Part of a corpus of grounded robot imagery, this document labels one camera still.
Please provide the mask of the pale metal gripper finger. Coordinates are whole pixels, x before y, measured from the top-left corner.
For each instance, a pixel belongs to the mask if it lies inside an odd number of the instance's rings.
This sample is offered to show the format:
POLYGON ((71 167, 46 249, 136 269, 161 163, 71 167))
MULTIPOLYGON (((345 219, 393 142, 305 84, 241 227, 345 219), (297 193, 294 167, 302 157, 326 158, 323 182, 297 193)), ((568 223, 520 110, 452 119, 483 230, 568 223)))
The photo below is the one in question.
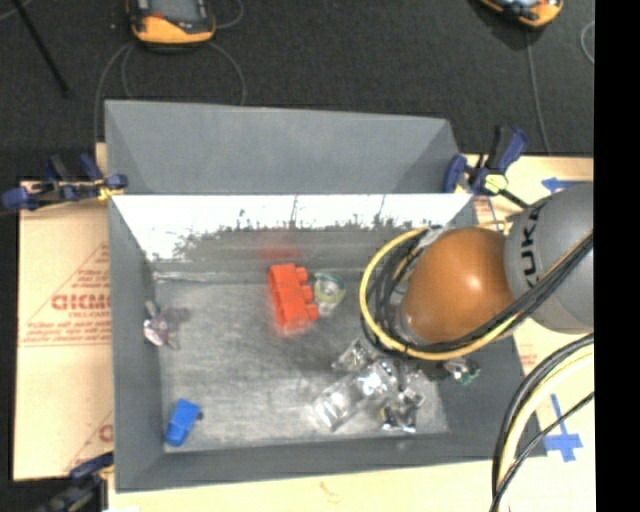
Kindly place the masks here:
POLYGON ((406 388, 388 399, 382 407, 382 430, 415 433, 417 415, 425 402, 423 393, 406 388))
POLYGON ((320 424, 335 431, 366 402, 379 396, 377 377, 346 376, 327 388, 312 402, 312 411, 320 424))

